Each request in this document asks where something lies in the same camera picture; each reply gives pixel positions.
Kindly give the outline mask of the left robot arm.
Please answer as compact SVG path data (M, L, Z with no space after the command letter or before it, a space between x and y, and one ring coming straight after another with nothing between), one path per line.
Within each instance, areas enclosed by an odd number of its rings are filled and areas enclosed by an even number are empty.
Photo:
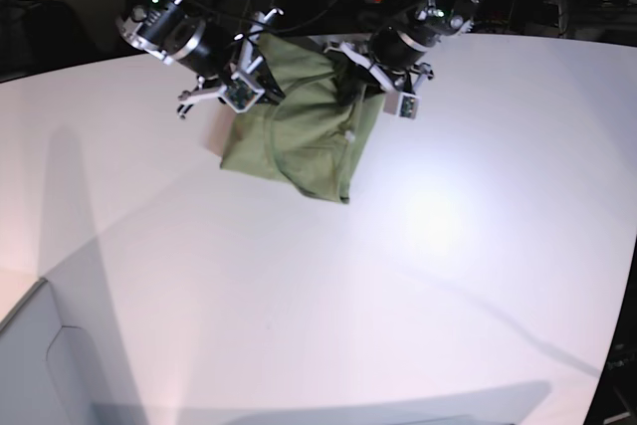
M290 18L280 35L309 35L359 26L363 41L323 47L325 56L376 94L393 94L415 106L416 88L433 78L426 53L442 38L469 31L485 0L282 0Z

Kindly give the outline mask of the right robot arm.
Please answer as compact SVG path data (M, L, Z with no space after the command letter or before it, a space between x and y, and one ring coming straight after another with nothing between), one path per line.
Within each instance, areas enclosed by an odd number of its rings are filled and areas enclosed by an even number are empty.
M303 32L338 1L327 0L305 18L290 15L278 25L286 0L129 0L116 24L131 47L196 75L196 88L179 98L180 117L211 99L241 114L258 104L278 105L286 97L260 41Z

